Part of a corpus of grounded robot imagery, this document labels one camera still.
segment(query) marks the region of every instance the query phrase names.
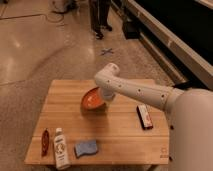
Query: orange bowl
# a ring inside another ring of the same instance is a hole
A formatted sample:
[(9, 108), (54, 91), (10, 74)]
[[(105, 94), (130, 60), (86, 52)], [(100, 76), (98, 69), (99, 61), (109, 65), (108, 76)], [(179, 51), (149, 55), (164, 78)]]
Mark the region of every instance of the orange bowl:
[(86, 110), (94, 110), (105, 105), (99, 95), (99, 87), (88, 91), (81, 100), (81, 106)]

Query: bottle cap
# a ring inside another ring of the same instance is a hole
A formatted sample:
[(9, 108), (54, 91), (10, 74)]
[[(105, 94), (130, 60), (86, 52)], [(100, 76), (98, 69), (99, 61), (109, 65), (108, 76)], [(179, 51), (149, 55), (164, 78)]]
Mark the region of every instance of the bottle cap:
[(56, 128), (56, 133), (62, 132), (62, 128)]

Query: pants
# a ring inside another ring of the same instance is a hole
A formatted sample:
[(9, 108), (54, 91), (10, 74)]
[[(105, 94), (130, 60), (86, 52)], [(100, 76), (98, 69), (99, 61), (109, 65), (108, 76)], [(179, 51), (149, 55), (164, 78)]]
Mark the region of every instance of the pants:
[(100, 30), (100, 25), (107, 25), (111, 0), (89, 0), (91, 28)]

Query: table leg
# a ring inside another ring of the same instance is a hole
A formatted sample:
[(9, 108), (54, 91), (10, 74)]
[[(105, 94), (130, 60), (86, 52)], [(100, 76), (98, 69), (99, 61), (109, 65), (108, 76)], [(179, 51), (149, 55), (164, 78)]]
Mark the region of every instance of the table leg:
[(45, 165), (45, 167), (47, 167), (47, 168), (50, 169), (51, 171), (58, 171), (58, 170), (56, 169), (56, 167), (53, 166), (53, 165)]
[(157, 167), (158, 165), (151, 165), (147, 171), (154, 171)]

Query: floor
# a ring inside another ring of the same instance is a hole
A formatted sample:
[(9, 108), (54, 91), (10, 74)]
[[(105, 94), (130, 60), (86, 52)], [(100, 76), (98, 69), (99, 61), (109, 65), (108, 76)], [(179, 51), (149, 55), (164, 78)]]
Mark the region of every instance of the floor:
[[(122, 21), (110, 11), (113, 32), (96, 40), (90, 30), (87, 0), (64, 16), (50, 13), (49, 1), (0, 1), (0, 170), (40, 171), (24, 158), (48, 87), (54, 79), (93, 79), (109, 62), (121, 77), (151, 78), (161, 85), (171, 79), (138, 40), (126, 40)], [(112, 48), (113, 53), (101, 55)], [(78, 166), (70, 170), (134, 170), (147, 166)], [(167, 170), (166, 166), (155, 169)]]

